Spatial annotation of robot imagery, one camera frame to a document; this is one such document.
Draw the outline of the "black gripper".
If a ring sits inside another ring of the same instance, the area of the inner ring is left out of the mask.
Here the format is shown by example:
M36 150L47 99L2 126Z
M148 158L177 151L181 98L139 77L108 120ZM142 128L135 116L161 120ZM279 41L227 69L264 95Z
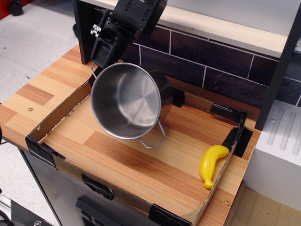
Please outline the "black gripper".
M90 31L96 37L92 62L101 68L117 62L135 32L152 33L166 5L166 0L119 0L113 10L101 10L100 21Z

